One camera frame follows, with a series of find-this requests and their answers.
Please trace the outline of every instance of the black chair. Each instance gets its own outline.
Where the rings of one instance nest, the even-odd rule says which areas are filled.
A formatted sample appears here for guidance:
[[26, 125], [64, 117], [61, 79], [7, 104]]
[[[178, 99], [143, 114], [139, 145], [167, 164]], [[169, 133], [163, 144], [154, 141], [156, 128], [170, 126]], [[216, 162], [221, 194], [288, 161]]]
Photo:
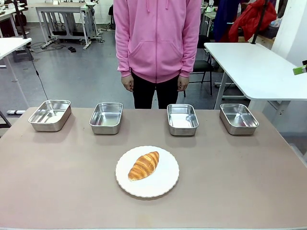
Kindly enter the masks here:
[[[205, 45], [204, 43], [210, 42], [210, 39], [205, 35], [199, 35], [198, 37], [198, 43], [197, 43], [197, 49], [204, 49]], [[200, 74], [203, 73], [202, 80], [201, 81], [193, 81], [190, 83], [201, 83], [204, 82], [210, 82], [210, 95], [212, 96], [212, 71], [213, 67], [211, 65], [211, 54], [208, 56], [208, 60], [196, 60], [194, 62], [193, 72], [190, 74]], [[210, 80], [204, 80], [206, 72], [210, 72]]]

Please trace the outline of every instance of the red jacket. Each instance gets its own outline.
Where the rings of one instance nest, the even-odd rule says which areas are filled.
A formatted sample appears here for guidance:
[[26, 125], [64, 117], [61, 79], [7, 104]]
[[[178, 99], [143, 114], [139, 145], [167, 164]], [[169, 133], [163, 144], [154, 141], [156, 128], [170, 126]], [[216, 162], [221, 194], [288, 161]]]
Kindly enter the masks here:
[[[264, 0], [257, 0], [256, 2], [249, 4], [246, 10], [235, 21], [229, 31], [229, 41], [238, 42], [238, 29], [242, 27], [245, 40], [249, 40], [256, 32], [261, 12], [263, 9]], [[263, 21], [260, 30], [264, 30], [268, 25], [276, 20], [276, 11], [272, 3], [268, 3], [266, 12], [263, 17]]]

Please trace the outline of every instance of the chair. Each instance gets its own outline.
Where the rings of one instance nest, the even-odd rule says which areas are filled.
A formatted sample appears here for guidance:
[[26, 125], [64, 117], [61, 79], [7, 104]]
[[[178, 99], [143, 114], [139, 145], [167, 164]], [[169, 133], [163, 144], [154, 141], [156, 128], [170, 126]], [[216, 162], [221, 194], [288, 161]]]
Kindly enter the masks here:
[[[204, 43], [210, 42], [210, 39], [205, 35], [199, 35], [198, 37], [198, 43], [197, 43], [197, 49], [204, 49], [205, 45]], [[210, 80], [204, 80], [206, 72], [210, 72]], [[211, 65], [211, 54], [209, 54], [208, 60], [196, 60], [194, 62], [193, 72], [190, 74], [200, 74], [203, 73], [202, 80], [201, 81], [193, 81], [190, 83], [201, 83], [204, 82], [210, 82], [210, 95], [212, 96], [212, 71], [213, 67]]]
[[6, 117], [1, 111], [0, 111], [0, 118], [2, 118], [5, 122], [5, 124], [0, 124], [0, 128], [10, 128], [11, 127], [10, 122], [8, 121], [8, 119], [6, 119]]

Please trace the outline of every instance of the green object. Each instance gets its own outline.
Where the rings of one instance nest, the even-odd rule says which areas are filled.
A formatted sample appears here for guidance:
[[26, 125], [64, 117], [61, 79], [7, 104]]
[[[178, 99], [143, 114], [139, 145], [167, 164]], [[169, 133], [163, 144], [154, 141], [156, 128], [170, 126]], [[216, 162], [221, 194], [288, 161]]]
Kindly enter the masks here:
[[298, 75], [298, 74], [302, 74], [302, 73], [306, 73], [306, 72], [307, 72], [307, 65], [293, 69], [294, 75]]

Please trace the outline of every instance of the hoodie pocket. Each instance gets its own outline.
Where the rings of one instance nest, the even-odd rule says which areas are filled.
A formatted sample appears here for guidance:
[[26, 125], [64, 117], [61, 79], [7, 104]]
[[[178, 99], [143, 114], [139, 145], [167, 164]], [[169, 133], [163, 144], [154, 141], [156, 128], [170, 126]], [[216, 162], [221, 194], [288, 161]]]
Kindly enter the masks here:
[[155, 76], [155, 41], [140, 42], [128, 56], [129, 66], [137, 73]]
[[183, 53], [172, 41], [158, 41], [158, 76], [174, 74], [182, 69]]

